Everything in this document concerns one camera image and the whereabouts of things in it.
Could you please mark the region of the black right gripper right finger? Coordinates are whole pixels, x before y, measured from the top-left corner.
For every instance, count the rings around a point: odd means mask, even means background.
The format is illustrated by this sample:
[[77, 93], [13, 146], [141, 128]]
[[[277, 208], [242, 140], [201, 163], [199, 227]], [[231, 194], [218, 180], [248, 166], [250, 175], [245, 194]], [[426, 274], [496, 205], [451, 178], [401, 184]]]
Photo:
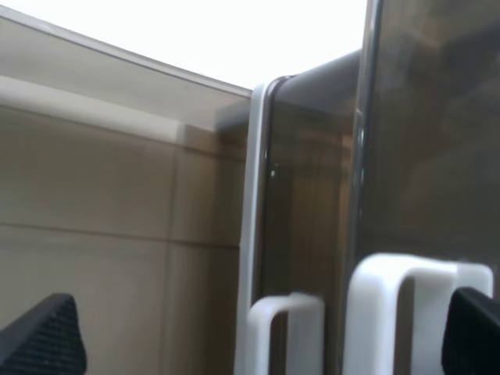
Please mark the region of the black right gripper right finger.
[[499, 302], [460, 287], [448, 307], [441, 366], [445, 374], [499, 375]]

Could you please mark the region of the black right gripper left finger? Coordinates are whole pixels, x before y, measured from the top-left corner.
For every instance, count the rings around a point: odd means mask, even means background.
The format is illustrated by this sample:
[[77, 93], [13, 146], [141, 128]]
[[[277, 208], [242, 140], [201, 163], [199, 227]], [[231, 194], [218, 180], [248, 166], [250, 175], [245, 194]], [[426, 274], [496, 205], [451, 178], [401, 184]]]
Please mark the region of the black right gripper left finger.
[[77, 303], [49, 295], [1, 329], [2, 374], [85, 374], [88, 358]]

